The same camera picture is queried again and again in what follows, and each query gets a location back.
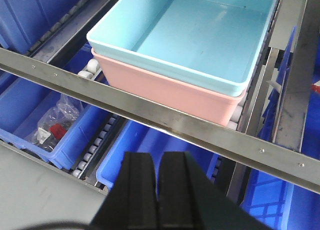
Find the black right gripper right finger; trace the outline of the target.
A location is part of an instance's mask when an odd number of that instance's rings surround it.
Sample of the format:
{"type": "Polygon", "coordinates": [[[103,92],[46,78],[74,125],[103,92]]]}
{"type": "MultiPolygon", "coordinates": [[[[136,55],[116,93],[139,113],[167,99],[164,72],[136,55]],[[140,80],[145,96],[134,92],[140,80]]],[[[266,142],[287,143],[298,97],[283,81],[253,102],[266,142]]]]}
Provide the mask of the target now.
{"type": "Polygon", "coordinates": [[[159,167],[161,230],[267,230],[207,178],[189,152],[166,152],[159,167]]]}

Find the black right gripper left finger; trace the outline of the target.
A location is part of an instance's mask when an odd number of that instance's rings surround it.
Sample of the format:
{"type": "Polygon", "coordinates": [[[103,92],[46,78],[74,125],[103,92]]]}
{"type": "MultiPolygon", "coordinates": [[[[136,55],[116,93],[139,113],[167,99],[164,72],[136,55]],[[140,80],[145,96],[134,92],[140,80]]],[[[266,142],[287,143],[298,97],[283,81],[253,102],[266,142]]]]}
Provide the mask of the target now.
{"type": "Polygon", "coordinates": [[[90,222],[97,230],[156,230],[156,177],[148,153],[126,152],[116,181],[90,222]]]}

